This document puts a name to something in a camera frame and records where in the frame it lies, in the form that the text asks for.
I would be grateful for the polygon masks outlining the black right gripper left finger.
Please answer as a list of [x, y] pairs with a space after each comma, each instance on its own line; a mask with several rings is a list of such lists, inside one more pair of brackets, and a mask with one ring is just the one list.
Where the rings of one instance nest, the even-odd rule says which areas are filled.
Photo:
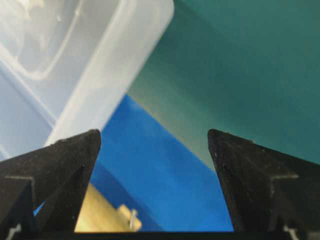
[[2, 160], [0, 232], [72, 234], [100, 149], [91, 129]]

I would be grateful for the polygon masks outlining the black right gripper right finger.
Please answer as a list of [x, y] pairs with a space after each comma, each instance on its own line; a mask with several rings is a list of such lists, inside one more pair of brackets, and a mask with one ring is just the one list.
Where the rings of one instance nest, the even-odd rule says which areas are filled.
[[320, 166], [217, 129], [208, 150], [236, 232], [320, 232]]

